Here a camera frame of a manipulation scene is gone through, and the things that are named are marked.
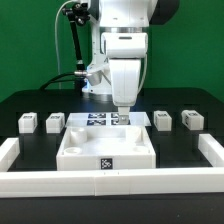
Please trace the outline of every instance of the black tabletop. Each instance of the black tabletop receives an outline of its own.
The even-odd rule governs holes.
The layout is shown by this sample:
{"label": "black tabletop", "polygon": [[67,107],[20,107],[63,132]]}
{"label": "black tabletop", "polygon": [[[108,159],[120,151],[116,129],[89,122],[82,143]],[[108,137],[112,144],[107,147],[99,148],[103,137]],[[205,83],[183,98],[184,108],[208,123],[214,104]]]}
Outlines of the black tabletop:
{"label": "black tabletop", "polygon": [[[132,111],[145,111],[152,123],[147,132],[156,151],[157,168],[209,167],[198,150],[198,136],[209,133],[224,142],[224,104],[195,88],[144,89]],[[158,132],[153,112],[167,111],[172,131]],[[181,121],[183,110],[196,110],[205,118],[203,131],[190,131]],[[19,137],[21,153],[10,171],[56,170],[55,156],[63,137],[46,135],[45,120],[53,112],[116,112],[112,102],[84,99],[73,90],[27,90],[0,103],[0,144]],[[23,113],[38,114],[34,134],[20,135]],[[224,194],[165,194],[104,197],[0,199],[2,223],[222,223]]]}

